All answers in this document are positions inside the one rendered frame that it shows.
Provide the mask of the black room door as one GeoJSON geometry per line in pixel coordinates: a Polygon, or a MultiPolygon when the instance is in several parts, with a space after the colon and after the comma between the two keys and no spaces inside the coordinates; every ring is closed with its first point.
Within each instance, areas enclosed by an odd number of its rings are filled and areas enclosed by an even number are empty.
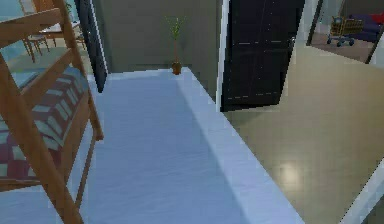
{"type": "Polygon", "coordinates": [[[277,105],[305,0],[230,0],[222,112],[277,105]]]}
{"type": "Polygon", "coordinates": [[[99,93],[102,93],[107,79],[107,68],[104,62],[91,0],[74,0],[74,2],[76,4],[97,90],[99,93]]]}

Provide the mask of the wooden chair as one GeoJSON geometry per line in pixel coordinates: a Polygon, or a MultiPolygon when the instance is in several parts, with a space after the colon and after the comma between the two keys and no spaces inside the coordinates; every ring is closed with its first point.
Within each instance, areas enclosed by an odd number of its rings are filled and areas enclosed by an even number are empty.
{"type": "MultiPolygon", "coordinates": [[[[36,7],[34,5],[33,0],[18,0],[22,9],[22,12],[24,15],[30,15],[36,13],[36,7]]],[[[23,39],[24,47],[27,50],[28,55],[31,57],[32,62],[35,63],[35,54],[33,49],[36,49],[36,51],[42,55],[42,51],[40,48],[40,44],[44,43],[47,50],[49,50],[47,39],[42,34],[34,34],[30,35],[27,38],[23,39]]]]}

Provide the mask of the wooden bunk bed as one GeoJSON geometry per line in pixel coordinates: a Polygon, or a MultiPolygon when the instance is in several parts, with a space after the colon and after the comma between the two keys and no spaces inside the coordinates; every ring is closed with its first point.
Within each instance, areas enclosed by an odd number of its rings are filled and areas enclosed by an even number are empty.
{"type": "Polygon", "coordinates": [[[59,167],[32,116],[32,109],[67,67],[78,69],[87,79],[65,0],[52,1],[51,9],[0,22],[0,49],[57,23],[66,44],[66,51],[52,65],[24,74],[12,73],[0,52],[0,115],[36,175],[35,181],[0,180],[0,192],[41,186],[63,224],[84,224],[83,192],[95,143],[104,138],[89,83],[70,125],[59,167]]]}

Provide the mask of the yellow wheeled cart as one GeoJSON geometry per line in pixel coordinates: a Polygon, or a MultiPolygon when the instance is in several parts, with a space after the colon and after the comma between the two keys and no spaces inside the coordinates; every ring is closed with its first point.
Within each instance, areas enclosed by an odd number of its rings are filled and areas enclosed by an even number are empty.
{"type": "Polygon", "coordinates": [[[353,46],[354,39],[351,35],[360,33],[363,30],[363,27],[363,20],[345,17],[332,17],[327,44],[331,44],[333,40],[336,40],[337,47],[341,47],[345,42],[347,42],[350,46],[353,46]]]}

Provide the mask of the red and grey checked blanket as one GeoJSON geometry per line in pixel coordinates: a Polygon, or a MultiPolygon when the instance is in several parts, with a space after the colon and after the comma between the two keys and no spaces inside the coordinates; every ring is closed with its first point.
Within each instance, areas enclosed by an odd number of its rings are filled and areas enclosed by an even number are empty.
{"type": "MultiPolygon", "coordinates": [[[[70,125],[88,92],[88,81],[73,67],[67,67],[32,109],[40,135],[57,167],[70,125]]],[[[0,180],[35,181],[36,175],[11,131],[0,115],[0,180]]]]}

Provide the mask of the wooden dining table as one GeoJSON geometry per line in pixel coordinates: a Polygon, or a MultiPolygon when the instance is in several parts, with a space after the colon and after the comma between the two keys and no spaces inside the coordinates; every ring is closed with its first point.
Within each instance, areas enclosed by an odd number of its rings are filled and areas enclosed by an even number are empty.
{"type": "MultiPolygon", "coordinates": [[[[80,27],[80,21],[71,22],[71,26],[72,26],[72,30],[74,31],[75,28],[80,27]]],[[[47,39],[57,39],[57,38],[64,39],[64,32],[62,31],[59,23],[39,31],[39,34],[44,35],[47,39]]]]}

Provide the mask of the potted green house plant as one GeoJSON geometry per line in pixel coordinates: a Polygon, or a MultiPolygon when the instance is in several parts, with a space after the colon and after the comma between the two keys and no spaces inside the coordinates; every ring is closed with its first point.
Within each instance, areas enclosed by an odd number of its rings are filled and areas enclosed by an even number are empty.
{"type": "Polygon", "coordinates": [[[180,75],[182,70],[182,64],[179,60],[178,53],[178,38],[180,36],[181,25],[184,22],[184,19],[180,19],[179,17],[171,18],[169,16],[165,17],[166,22],[169,25],[171,37],[173,40],[173,48],[174,48],[174,61],[172,62],[172,73],[174,75],[180,75]]]}

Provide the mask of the dark blue sofa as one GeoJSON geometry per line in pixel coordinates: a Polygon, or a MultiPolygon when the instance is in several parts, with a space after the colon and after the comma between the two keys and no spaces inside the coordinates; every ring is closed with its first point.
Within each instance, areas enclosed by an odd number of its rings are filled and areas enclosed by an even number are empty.
{"type": "Polygon", "coordinates": [[[383,24],[378,24],[372,20],[372,14],[351,14],[350,19],[362,20],[364,22],[363,29],[360,33],[351,34],[351,37],[375,43],[379,39],[379,33],[383,24]]]}

